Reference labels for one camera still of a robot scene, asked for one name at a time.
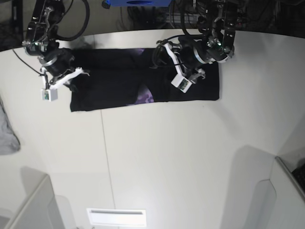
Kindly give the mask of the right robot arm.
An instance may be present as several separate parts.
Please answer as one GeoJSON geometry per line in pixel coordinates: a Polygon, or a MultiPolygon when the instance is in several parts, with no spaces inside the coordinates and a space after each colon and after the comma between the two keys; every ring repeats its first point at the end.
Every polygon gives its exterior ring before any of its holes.
{"type": "Polygon", "coordinates": [[[43,79],[43,90],[55,90],[64,85],[72,92],[77,91],[73,79],[79,75],[89,75],[81,67],[75,66],[71,49],[60,48],[58,41],[70,42],[79,38],[87,28],[90,18],[90,6],[84,0],[85,19],[80,31],[72,37],[58,35],[58,24],[69,10],[65,9],[62,0],[38,0],[35,3],[32,19],[26,30],[22,46],[29,56],[36,56],[41,64],[39,71],[32,68],[25,61],[27,67],[32,69],[43,79]]]}

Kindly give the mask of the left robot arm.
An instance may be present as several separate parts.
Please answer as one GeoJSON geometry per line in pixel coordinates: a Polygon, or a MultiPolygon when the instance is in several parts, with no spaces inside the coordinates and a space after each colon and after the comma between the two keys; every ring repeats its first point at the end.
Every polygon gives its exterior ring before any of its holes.
{"type": "Polygon", "coordinates": [[[224,62],[234,54],[237,10],[237,4],[230,0],[182,0],[179,11],[183,33],[157,42],[153,67],[175,67],[178,75],[192,83],[205,78],[205,64],[224,62]],[[189,8],[199,14],[198,34],[187,31],[185,15],[189,8]]]}

